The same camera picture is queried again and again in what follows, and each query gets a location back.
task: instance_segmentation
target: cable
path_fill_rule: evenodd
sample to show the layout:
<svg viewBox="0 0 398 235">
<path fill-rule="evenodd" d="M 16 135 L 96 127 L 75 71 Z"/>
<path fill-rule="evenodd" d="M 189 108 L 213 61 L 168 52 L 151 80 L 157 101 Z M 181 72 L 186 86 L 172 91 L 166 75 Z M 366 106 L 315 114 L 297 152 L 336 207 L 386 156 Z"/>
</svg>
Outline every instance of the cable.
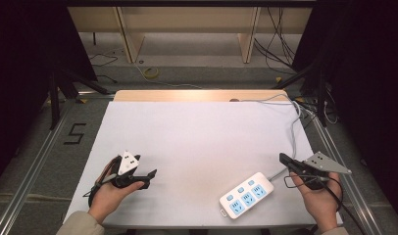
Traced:
<svg viewBox="0 0 398 235">
<path fill-rule="evenodd" d="M 295 175 L 295 176 L 298 176 L 298 177 L 314 177 L 314 180 L 318 180 L 318 182 L 322 185 L 322 187 L 333 197 L 334 201 L 336 202 L 336 204 L 337 204 L 337 209 L 336 209 L 336 211 L 339 212 L 341 208 L 345 209 L 345 211 L 346 211 L 346 212 L 349 214 L 349 216 L 353 219 L 353 221 L 355 222 L 355 224 L 357 225 L 357 227 L 359 228 L 359 230 L 361 231 L 361 233 L 362 233 L 363 235 L 367 235 L 367 233 L 366 233 L 366 232 L 364 231 L 364 229 L 362 228 L 361 224 L 358 222 L 358 220 L 356 220 L 355 216 L 354 216 L 354 215 L 348 210 L 348 208 L 343 204 L 343 187 L 342 187 L 342 184 L 341 184 L 339 181 L 337 181 L 337 180 L 334 179 L 334 178 L 328 177 L 329 180 L 333 180 L 334 182 L 336 182 L 336 183 L 339 185 L 340 192 L 342 193 L 340 199 L 339 199 L 339 198 L 337 197 L 337 195 L 336 195 L 336 194 L 335 194 L 335 193 L 322 181 L 322 178 L 321 178 L 321 177 L 316 176 L 316 175 Z M 286 180 L 285 180 L 285 178 L 287 178 L 287 177 L 292 177 L 292 176 L 285 176 L 285 177 L 284 177 L 284 182 L 285 182 L 285 185 L 286 185 L 287 188 L 297 188 L 297 187 L 300 187 L 300 186 L 302 186 L 302 185 L 305 185 L 305 184 L 307 184 L 307 183 L 309 183 L 309 182 L 313 182 L 313 181 L 314 181 L 314 180 L 309 180 L 309 181 L 304 182 L 304 183 L 301 184 L 301 185 L 288 186 L 288 185 L 287 185 L 287 182 L 286 182 Z"/>
<path fill-rule="evenodd" d="M 279 96 L 285 97 L 290 102 L 290 104 L 284 104 L 284 103 L 279 103 L 279 102 L 276 102 L 276 103 L 267 102 L 267 101 L 272 100 L 273 98 L 276 98 L 276 97 L 279 97 Z M 270 97 L 268 99 L 265 99 L 265 100 L 241 100 L 241 102 L 258 102 L 258 103 L 262 103 L 262 104 L 265 104 L 265 105 L 293 105 L 296 108 L 296 110 L 297 110 L 297 118 L 292 121 L 291 128 L 290 128 L 291 129 L 291 145 L 292 145 L 292 148 L 293 148 L 292 159 L 295 159 L 296 158 L 296 139 L 295 139 L 295 135 L 294 135 L 294 123 L 297 120 L 300 119 L 300 116 L 302 114 L 300 106 L 296 102 L 290 100 L 290 98 L 288 96 L 284 95 L 284 94 L 274 95 L 274 96 L 272 96 L 272 97 Z M 268 180 L 269 181 L 274 180 L 279 175 L 281 175 L 285 170 L 287 170 L 287 167 L 285 167 L 284 169 L 282 169 L 281 171 L 279 171 L 278 173 L 276 173 L 272 177 L 268 177 Z"/>
<path fill-rule="evenodd" d="M 120 159 L 120 156 L 117 156 L 114 159 L 112 159 L 108 163 L 108 165 L 104 168 L 104 171 L 101 173 L 99 180 L 97 180 L 95 182 L 95 185 L 91 188 L 91 190 L 82 196 L 82 197 L 88 197 L 89 207 L 91 207 L 92 200 L 94 199 L 95 194 L 98 192 L 98 190 L 101 188 L 101 186 L 105 183 L 110 182 L 116 176 L 115 174 L 111 174 L 108 177 L 106 177 L 107 173 L 113 167 L 113 164 L 115 164 L 119 159 Z"/>
<path fill-rule="evenodd" d="M 293 70 L 293 67 L 292 67 L 290 64 L 286 63 L 284 60 L 282 60 L 281 58 L 279 58 L 278 56 L 276 56 L 273 52 L 269 51 L 269 48 L 266 49 L 266 48 L 257 40 L 257 38 L 254 38 L 254 41 L 257 42 L 257 44 L 254 44 L 254 45 L 256 46 L 257 50 L 258 50 L 261 54 L 263 54 L 264 56 L 266 56 L 266 59 L 270 59 L 270 60 L 273 60 L 273 61 L 276 61 L 276 62 L 280 62 L 280 63 L 284 64 L 285 66 L 287 66 L 287 67 L 289 67 L 289 68 L 291 68 L 291 69 Z"/>
<path fill-rule="evenodd" d="M 275 22 L 274 22 L 272 13 L 270 11 L 270 8 L 267 8 L 267 10 L 269 12 L 270 18 L 272 20 L 272 23 L 273 23 L 273 26 L 274 26 L 274 29 L 275 29 L 275 33 L 274 33 L 273 37 L 275 37 L 275 35 L 278 35 L 278 38 L 281 41 L 281 47 L 282 47 L 282 51 L 284 53 L 284 57 L 286 58 L 287 62 L 290 64 L 290 60 L 294 60 L 293 57 L 295 56 L 295 53 L 288 46 L 287 42 L 285 41 L 285 38 L 283 38 L 283 34 L 282 34 L 282 14 L 284 12 L 284 9 L 283 8 L 278 8 L 278 23 L 277 23 L 277 25 L 275 25 Z"/>
<path fill-rule="evenodd" d="M 327 107 L 327 101 L 324 101 L 324 109 L 323 109 L 324 117 L 325 117 L 325 118 L 327 119 L 327 121 L 330 122 L 331 124 L 337 124 L 337 121 L 339 120 L 339 117 L 336 116 L 336 119 L 335 119 L 335 120 L 330 120 L 329 117 L 327 116 L 327 113 L 326 113 L 326 107 Z"/>
<path fill-rule="evenodd" d="M 114 79 L 110 78 L 108 75 L 96 75 L 96 76 L 107 77 L 108 79 L 112 80 L 114 83 L 118 83 L 117 80 L 114 80 Z"/>
<path fill-rule="evenodd" d="M 201 86 L 197 86 L 197 85 L 192 85 L 192 84 L 170 84 L 170 83 L 166 83 L 166 82 L 162 82 L 162 81 L 153 81 L 153 80 L 149 80 L 144 72 L 141 70 L 141 68 L 134 64 L 134 66 L 140 71 L 140 74 L 142 75 L 142 77 L 144 78 L 144 80 L 146 80 L 147 82 L 151 82 L 151 83 L 156 83 L 156 84 L 162 84 L 162 85 L 168 85 L 171 87 L 180 87 L 180 86 L 190 86 L 190 87 L 194 87 L 194 88 L 198 88 L 198 89 L 205 89 L 204 87 Z"/>
<path fill-rule="evenodd" d="M 105 64 L 102 64 L 102 65 L 91 65 L 93 67 L 103 67 L 103 66 L 108 65 L 108 64 L 110 64 L 110 63 L 112 63 L 112 62 L 114 62 L 114 61 L 116 61 L 118 59 L 118 57 L 114 57 L 114 56 L 107 56 L 107 55 L 104 55 L 104 54 L 96 54 L 95 56 L 90 57 L 89 60 L 92 60 L 92 59 L 94 59 L 97 56 L 104 56 L 104 57 L 107 57 L 107 58 L 113 58 L 113 60 L 109 61 L 109 62 L 107 62 Z"/>
<path fill-rule="evenodd" d="M 116 49 L 111 49 L 111 50 L 109 50 L 109 51 L 107 51 L 107 52 L 102 53 L 102 55 L 107 55 L 108 53 L 111 53 L 111 52 L 114 52 L 114 54 L 115 54 L 115 51 L 117 51 L 117 50 L 123 50 L 123 49 L 124 49 L 124 47 L 120 47 L 120 48 L 116 48 Z"/>
</svg>

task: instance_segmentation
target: table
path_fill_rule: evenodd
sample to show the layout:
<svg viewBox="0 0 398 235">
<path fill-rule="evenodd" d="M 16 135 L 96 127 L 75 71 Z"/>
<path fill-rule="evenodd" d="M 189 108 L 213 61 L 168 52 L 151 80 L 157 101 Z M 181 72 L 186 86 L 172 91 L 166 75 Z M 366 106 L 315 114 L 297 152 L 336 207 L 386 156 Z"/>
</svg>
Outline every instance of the table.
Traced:
<svg viewBox="0 0 398 235">
<path fill-rule="evenodd" d="M 285 187 L 282 177 L 286 172 L 273 180 L 274 191 L 266 199 L 238 219 L 220 213 L 219 197 L 234 186 L 257 171 L 270 177 L 283 169 L 278 153 L 292 152 L 290 131 L 283 127 L 297 118 L 284 97 L 275 103 L 286 105 L 227 101 L 260 100 L 275 94 L 285 92 L 119 91 L 104 116 L 66 217 L 88 209 L 82 195 L 113 154 L 129 148 L 141 155 L 135 175 L 154 168 L 158 172 L 149 189 L 124 199 L 105 220 L 106 226 L 163 229 L 314 224 L 298 191 Z M 312 156 L 300 121 L 294 124 L 294 133 L 296 159 Z"/>
</svg>

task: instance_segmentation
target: human hand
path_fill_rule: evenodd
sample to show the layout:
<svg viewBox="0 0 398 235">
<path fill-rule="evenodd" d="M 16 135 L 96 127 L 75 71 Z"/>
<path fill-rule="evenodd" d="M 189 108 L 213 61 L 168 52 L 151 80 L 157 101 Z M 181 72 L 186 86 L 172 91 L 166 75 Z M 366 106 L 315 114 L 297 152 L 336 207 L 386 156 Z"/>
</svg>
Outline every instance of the human hand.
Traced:
<svg viewBox="0 0 398 235">
<path fill-rule="evenodd" d="M 111 182 L 103 184 L 98 192 L 95 194 L 88 213 L 91 214 L 99 224 L 101 224 L 110 213 L 114 212 L 117 209 L 121 201 L 127 195 L 138 190 L 143 185 L 144 182 L 138 181 L 121 189 L 115 187 Z"/>
<path fill-rule="evenodd" d="M 329 192 L 325 189 L 311 190 L 294 172 L 291 172 L 290 176 L 303 196 L 307 212 L 315 219 L 321 233 L 337 227 L 336 210 L 338 205 Z M 330 172 L 329 178 L 339 181 L 339 175 L 335 172 Z M 329 180 L 327 187 L 337 198 L 341 197 L 342 190 L 337 182 Z"/>
</svg>

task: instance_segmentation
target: power strip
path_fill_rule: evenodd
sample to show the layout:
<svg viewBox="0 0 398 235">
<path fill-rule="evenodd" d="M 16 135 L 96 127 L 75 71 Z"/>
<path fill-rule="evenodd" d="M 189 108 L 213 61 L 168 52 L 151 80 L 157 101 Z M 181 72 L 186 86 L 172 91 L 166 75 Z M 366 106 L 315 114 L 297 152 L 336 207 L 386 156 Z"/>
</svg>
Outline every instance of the power strip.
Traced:
<svg viewBox="0 0 398 235">
<path fill-rule="evenodd" d="M 236 219 L 267 197 L 273 189 L 269 180 L 258 172 L 220 198 L 224 208 L 221 214 L 226 216 L 226 212 L 229 217 Z"/>
</svg>

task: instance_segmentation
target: white cable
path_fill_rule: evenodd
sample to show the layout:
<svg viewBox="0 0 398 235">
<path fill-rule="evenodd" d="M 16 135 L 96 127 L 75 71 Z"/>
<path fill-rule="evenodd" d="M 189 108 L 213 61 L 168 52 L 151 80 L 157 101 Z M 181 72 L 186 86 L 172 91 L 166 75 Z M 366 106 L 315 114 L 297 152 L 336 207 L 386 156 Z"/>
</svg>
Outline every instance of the white cable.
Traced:
<svg viewBox="0 0 398 235">
<path fill-rule="evenodd" d="M 108 175 L 107 177 L 104 178 L 104 180 L 102 180 L 102 184 L 109 182 L 111 179 L 115 178 L 116 176 L 117 176 L 116 174 Z"/>
<path fill-rule="evenodd" d="M 331 124 L 337 124 L 337 121 L 339 120 L 339 117 L 336 116 L 336 119 L 334 121 L 330 120 L 329 117 L 327 116 L 327 113 L 326 113 L 326 107 L 327 107 L 327 101 L 324 101 L 323 112 L 324 112 L 324 116 L 326 117 L 327 121 L 330 122 Z"/>
<path fill-rule="evenodd" d="M 285 97 L 290 104 L 284 104 L 284 103 L 270 103 L 267 102 L 269 100 L 272 100 L 273 98 L 276 98 L 278 96 L 283 96 Z M 296 110 L 297 110 L 297 119 L 293 120 L 293 122 L 291 123 L 291 145 L 293 148 L 293 154 L 292 154 L 292 159 L 294 160 L 296 158 L 296 139 L 295 139 L 295 135 L 294 135 L 294 123 L 300 119 L 300 116 L 302 114 L 301 109 L 299 104 L 297 104 L 297 102 L 290 100 L 290 98 L 288 98 L 288 96 L 284 95 L 284 94 L 278 94 L 278 95 L 274 95 L 268 99 L 265 100 L 242 100 L 242 102 L 259 102 L 259 103 L 263 103 L 265 105 L 293 105 Z M 269 177 L 269 181 L 272 181 L 273 179 L 275 179 L 276 177 L 278 177 L 279 175 L 281 175 L 285 170 L 287 170 L 287 167 L 285 167 L 284 169 L 282 169 L 281 171 L 279 171 L 278 173 L 276 173 L 274 176 Z"/>
</svg>

